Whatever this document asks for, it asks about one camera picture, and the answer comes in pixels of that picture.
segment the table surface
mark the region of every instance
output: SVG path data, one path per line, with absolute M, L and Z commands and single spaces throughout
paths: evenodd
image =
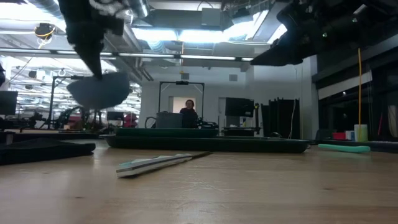
M 118 179 L 119 163 L 178 152 L 96 143 L 93 156 L 1 166 L 0 223 L 398 222 L 395 154 L 217 152 Z

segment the desk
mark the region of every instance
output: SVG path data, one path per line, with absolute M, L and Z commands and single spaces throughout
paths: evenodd
M 172 151 L 107 149 L 93 156 L 0 167 L 0 223 L 396 223 L 398 155 L 309 149 L 217 152 L 135 179 L 116 165 Z

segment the ceiling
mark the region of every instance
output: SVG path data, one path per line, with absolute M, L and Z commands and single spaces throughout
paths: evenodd
M 73 50 L 67 41 L 65 34 L 65 22 L 60 17 L 55 17 L 45 11 L 35 7 L 29 0 L 24 0 L 28 4 L 13 4 L 13 3 L 0 3 L 0 8 L 6 13 L 0 15 L 0 47 L 15 48 L 15 49 L 37 49 L 41 46 L 42 49 L 49 50 Z M 149 43 L 145 40 L 139 40 L 133 33 L 133 27 L 140 27 L 145 24 L 146 27 L 151 26 L 150 21 L 154 24 L 161 24 L 163 27 L 150 27 L 159 29 L 170 29 L 173 27 L 164 27 L 168 24 L 173 24 L 177 21 L 179 25 L 174 23 L 173 26 L 179 28 L 189 29 L 192 24 L 200 23 L 203 19 L 201 10 L 209 9 L 222 9 L 223 14 L 227 15 L 227 22 L 223 22 L 219 26 L 220 30 L 233 25 L 231 23 L 231 16 L 233 16 L 236 9 L 242 7 L 249 7 L 249 12 L 255 14 L 262 12 L 262 10 L 269 10 L 264 22 L 259 24 L 258 31 L 254 34 L 251 40 L 237 38 L 231 39 L 226 42 L 184 42 L 183 44 L 176 41 L 161 40 L 164 52 L 160 53 L 173 53 L 173 54 L 189 54 L 189 55 L 219 55 L 219 56 L 232 56 L 232 57 L 255 57 L 257 54 L 267 50 L 269 44 L 267 38 L 271 36 L 274 31 L 279 27 L 280 23 L 276 20 L 276 14 L 281 9 L 281 6 L 273 7 L 268 1 L 166 1 L 166 0 L 151 0 L 149 1 L 152 7 L 150 15 L 152 20 L 134 20 L 129 25 L 124 27 L 124 35 L 117 37 L 115 35 L 107 34 L 105 39 L 105 49 L 108 52 L 154 52 Z M 187 17 L 178 17 L 176 15 L 186 15 Z M 41 22 L 48 22 L 57 26 L 53 37 L 50 42 L 45 45 L 41 44 L 34 34 L 34 28 Z M 10 84 L 12 90 L 20 92 L 19 103 L 22 108 L 38 108 L 38 110 L 46 110 L 49 107 L 49 99 L 51 92 L 52 76 L 63 74 L 67 75 L 91 75 L 85 64 L 74 55 L 70 58 L 38 58 L 38 57 L 21 57 L 4 54 L 0 52 L 0 62 L 3 67 L 7 67 L 8 78 L 11 78 Z M 139 58 L 102 58 L 102 69 L 104 72 L 124 71 L 130 73 L 132 93 L 129 98 L 121 105 L 117 106 L 115 110 L 132 111 L 139 113 L 141 100 L 141 88 L 139 85 L 142 81 L 161 80 L 165 75 L 169 74 L 170 77 L 178 74 L 177 70 L 180 67 L 202 67 L 207 68 L 196 72 L 193 70 L 195 77 L 200 79 L 200 74 L 205 71 L 211 73 L 213 77 L 218 75 L 219 72 L 214 68 L 231 68 L 232 70 L 223 70 L 227 73 L 245 72 L 249 66 L 248 62 L 226 62 L 217 60 L 194 60 L 194 59 L 139 59 Z M 29 72 L 44 71 L 44 78 L 31 78 Z M 76 105 L 66 90 L 66 85 L 72 82 L 69 79 L 62 80 L 55 89 L 55 102 L 57 102 L 55 111 L 71 108 Z

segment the person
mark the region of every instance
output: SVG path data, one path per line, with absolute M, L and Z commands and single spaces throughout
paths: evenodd
M 192 100 L 185 102 L 185 108 L 180 110 L 182 116 L 182 128 L 197 128 L 198 114 L 193 107 L 195 103 Z

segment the wooden table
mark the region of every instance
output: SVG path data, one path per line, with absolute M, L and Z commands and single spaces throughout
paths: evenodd
M 0 167 L 0 223 L 398 222 L 395 154 L 216 153 L 117 179 L 121 162 L 176 152 L 97 143 L 93 156 Z

